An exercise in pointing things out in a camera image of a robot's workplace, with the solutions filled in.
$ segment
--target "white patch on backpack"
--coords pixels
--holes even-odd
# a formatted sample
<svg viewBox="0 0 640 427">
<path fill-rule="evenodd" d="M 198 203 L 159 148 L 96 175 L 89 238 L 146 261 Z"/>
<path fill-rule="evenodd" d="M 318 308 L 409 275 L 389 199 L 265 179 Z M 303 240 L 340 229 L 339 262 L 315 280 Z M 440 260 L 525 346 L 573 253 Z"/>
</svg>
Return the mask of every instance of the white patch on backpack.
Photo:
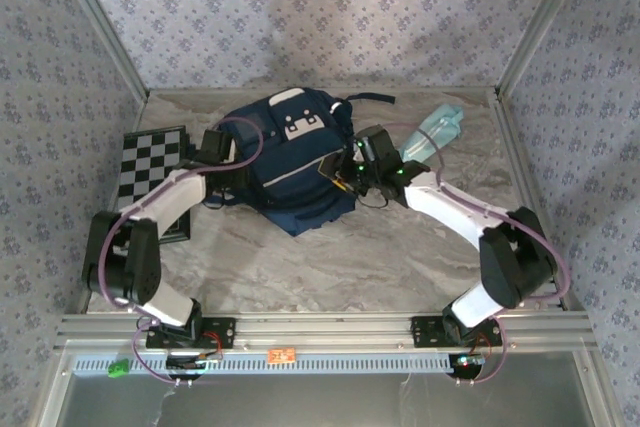
<svg viewBox="0 0 640 427">
<path fill-rule="evenodd" d="M 285 121 L 287 123 L 285 124 L 284 129 L 288 140 L 296 139 L 316 129 L 324 128 L 324 122 L 322 122 L 322 119 L 317 115 L 311 115 L 308 110 L 304 111 L 304 115 L 305 117 L 295 121 L 292 121 L 291 116 L 289 115 L 285 117 Z"/>
<path fill-rule="evenodd" d="M 299 87 L 296 87 L 295 89 L 285 90 L 284 92 L 280 92 L 279 94 L 276 94 L 273 97 L 271 97 L 269 99 L 269 105 L 273 107 L 274 105 L 279 104 L 280 102 L 284 102 L 285 100 L 292 99 L 293 97 L 301 94 L 304 94 L 304 90 L 302 90 Z"/>
</svg>

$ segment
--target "chessboard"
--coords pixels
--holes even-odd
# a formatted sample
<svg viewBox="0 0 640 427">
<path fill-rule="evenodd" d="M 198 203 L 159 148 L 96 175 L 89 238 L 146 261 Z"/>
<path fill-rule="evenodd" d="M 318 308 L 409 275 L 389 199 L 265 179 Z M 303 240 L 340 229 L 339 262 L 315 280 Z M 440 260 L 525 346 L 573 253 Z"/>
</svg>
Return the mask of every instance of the chessboard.
<svg viewBox="0 0 640 427">
<path fill-rule="evenodd" d="M 167 178 L 186 157 L 189 136 L 184 126 L 125 134 L 118 187 L 118 210 L 141 199 Z M 160 243 L 191 237 L 189 211 L 167 229 Z"/>
</svg>

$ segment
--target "floral wallpaper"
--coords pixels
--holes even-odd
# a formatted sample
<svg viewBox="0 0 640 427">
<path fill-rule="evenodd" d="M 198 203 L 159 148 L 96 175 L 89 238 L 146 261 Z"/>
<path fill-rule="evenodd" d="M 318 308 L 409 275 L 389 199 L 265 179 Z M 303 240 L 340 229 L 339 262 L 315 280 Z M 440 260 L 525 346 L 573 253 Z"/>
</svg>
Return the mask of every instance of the floral wallpaper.
<svg viewBox="0 0 640 427">
<path fill-rule="evenodd" d="M 76 0 L 0 0 L 0 425 L 25 425 L 138 106 Z"/>
<path fill-rule="evenodd" d="M 512 96 L 555 241 L 640 426 L 640 0 L 567 0 Z"/>
<path fill-rule="evenodd" d="M 496 85 L 540 0 L 100 0 L 148 88 Z"/>
</svg>

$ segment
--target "orange label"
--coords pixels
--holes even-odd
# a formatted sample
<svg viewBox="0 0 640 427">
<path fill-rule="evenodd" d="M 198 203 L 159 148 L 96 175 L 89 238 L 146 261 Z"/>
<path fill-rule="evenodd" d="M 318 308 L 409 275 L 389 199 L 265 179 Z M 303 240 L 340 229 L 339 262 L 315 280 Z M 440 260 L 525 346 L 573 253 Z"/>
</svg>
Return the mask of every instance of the orange label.
<svg viewBox="0 0 640 427">
<path fill-rule="evenodd" d="M 271 349 L 267 351 L 267 364 L 292 364 L 296 361 L 296 349 Z"/>
</svg>

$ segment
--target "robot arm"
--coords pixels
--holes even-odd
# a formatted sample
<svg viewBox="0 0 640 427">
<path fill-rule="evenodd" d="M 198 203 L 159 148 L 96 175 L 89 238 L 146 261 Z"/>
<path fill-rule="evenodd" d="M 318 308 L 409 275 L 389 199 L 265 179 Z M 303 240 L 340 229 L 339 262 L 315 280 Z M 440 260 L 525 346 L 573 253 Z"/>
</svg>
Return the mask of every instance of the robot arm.
<svg viewBox="0 0 640 427">
<path fill-rule="evenodd" d="M 442 182 L 425 165 L 402 162 L 379 125 L 357 134 L 355 151 L 353 158 L 327 159 L 321 172 L 361 195 L 377 188 L 387 200 L 436 219 L 479 251 L 480 282 L 443 310 L 445 331 L 455 342 L 474 339 L 483 321 L 515 308 L 556 273 L 553 256 L 503 220 L 516 221 L 544 237 L 531 210 L 520 207 L 508 212 Z"/>
<path fill-rule="evenodd" d="M 162 281 L 159 238 L 180 215 L 213 191 L 246 185 L 246 170 L 185 175 L 203 162 L 216 165 L 233 158 L 231 145 L 228 134 L 207 131 L 203 149 L 194 161 L 178 166 L 161 185 L 121 212 L 97 214 L 89 233 L 83 269 L 85 284 L 100 291 L 97 275 L 100 250 L 111 227 L 126 215 L 128 220 L 109 246 L 105 264 L 110 295 L 158 318 L 165 333 L 197 340 L 202 330 L 200 305 Z M 379 189 L 386 199 L 433 217 L 478 249 L 481 281 L 443 310 L 443 325 L 453 342 L 464 344 L 475 339 L 483 321 L 504 308 L 516 307 L 556 272 L 554 259 L 540 244 L 487 215 L 498 212 L 542 234 L 532 211 L 521 207 L 507 212 L 482 203 L 439 182 L 436 173 L 427 166 L 413 161 L 403 163 L 389 134 L 380 126 L 360 132 L 356 136 L 355 155 L 352 154 L 343 152 L 325 158 L 320 173 L 359 195 L 365 195 L 370 188 Z M 465 206 L 451 194 L 482 206 L 484 212 Z"/>
<path fill-rule="evenodd" d="M 191 207 L 213 192 L 246 186 L 246 169 L 196 174 L 194 169 L 216 166 L 235 156 L 231 135 L 208 130 L 193 161 L 178 164 L 163 183 L 120 212 L 99 212 L 91 222 L 82 280 L 101 292 L 98 260 L 113 225 L 125 217 L 108 246 L 105 277 L 108 294 L 117 303 L 161 322 L 171 335 L 195 340 L 202 321 L 200 304 L 179 293 L 161 278 L 160 242 L 166 230 Z"/>
</svg>

